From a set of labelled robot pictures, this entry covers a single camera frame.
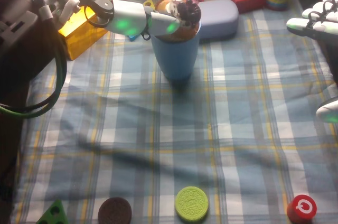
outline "robotic arm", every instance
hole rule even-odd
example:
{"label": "robotic arm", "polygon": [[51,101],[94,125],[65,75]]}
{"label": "robotic arm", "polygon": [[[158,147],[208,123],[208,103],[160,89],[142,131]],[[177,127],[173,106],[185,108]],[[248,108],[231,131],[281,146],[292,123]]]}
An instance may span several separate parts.
{"label": "robotic arm", "polygon": [[[145,40],[149,40],[151,35],[172,34],[180,26],[178,19],[128,0],[16,0],[0,16],[0,66],[11,56],[10,50],[16,43],[32,27],[39,25],[42,37],[39,41],[43,52],[52,54],[57,64],[57,82],[54,93],[39,104],[28,107],[0,104],[0,114],[33,118],[47,112],[56,103],[67,73],[67,48],[59,37],[58,29],[64,26],[73,13],[79,11],[79,6],[84,6],[85,12],[89,6],[96,13],[97,21],[89,20],[93,26],[123,35],[140,34]],[[11,62],[7,60],[4,64],[12,67]]]}
{"label": "robotic arm", "polygon": [[[328,44],[338,43],[338,0],[323,0],[306,9],[304,18],[292,18],[286,25],[296,35],[307,36]],[[338,123],[338,97],[318,107],[316,116],[327,123]]]}

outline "plaid tablecloth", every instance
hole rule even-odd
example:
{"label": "plaid tablecloth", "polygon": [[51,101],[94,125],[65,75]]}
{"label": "plaid tablecloth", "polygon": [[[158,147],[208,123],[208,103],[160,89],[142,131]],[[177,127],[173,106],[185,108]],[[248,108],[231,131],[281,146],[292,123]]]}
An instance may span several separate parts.
{"label": "plaid tablecloth", "polygon": [[[35,223],[61,199],[69,223],[98,223],[109,197],[127,199],[132,223],[181,223],[175,195],[208,195],[204,223],[289,223],[288,202],[308,194],[314,223],[338,223],[337,127],[316,120],[337,95],[317,44],[285,27],[301,15],[240,15],[237,36],[203,41],[184,90],[163,77],[151,42],[106,34],[68,63],[59,101],[25,122],[13,223]],[[53,91],[50,64],[28,103]]]}

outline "red cylinder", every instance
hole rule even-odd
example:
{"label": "red cylinder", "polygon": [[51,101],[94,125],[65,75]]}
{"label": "red cylinder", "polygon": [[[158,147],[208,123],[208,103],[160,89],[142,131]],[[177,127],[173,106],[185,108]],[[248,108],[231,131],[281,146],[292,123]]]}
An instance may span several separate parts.
{"label": "red cylinder", "polygon": [[286,213],[294,224],[309,224],[317,213],[317,205],[311,197],[298,195],[292,199]]}

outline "blue cup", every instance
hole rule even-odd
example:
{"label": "blue cup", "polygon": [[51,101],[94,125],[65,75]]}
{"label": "blue cup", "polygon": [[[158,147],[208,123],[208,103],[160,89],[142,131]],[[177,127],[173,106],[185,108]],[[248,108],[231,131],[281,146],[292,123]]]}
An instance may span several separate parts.
{"label": "blue cup", "polygon": [[171,82],[187,81],[193,71],[200,43],[200,29],[194,38],[184,42],[166,42],[152,36],[157,63]]}

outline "green triangle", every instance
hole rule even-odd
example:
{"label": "green triangle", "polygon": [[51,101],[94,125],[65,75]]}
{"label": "green triangle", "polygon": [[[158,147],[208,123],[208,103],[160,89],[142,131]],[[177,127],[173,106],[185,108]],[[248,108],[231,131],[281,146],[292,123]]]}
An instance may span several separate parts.
{"label": "green triangle", "polygon": [[55,200],[36,224],[68,224],[61,200]]}

